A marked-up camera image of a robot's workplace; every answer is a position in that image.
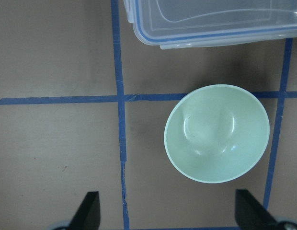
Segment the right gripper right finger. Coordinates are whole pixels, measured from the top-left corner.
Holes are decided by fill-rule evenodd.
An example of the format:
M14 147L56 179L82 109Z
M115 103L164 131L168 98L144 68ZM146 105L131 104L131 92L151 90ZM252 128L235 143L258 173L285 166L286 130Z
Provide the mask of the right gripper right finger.
M235 221L242 230L297 230L292 221L276 220L247 189L235 192Z

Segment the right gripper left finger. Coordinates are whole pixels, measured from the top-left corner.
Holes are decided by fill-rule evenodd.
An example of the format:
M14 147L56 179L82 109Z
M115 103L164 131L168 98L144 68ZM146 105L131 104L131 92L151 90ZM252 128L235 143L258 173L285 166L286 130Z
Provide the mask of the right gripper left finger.
M71 221L55 223L50 230L98 230L100 227L100 196L88 192Z

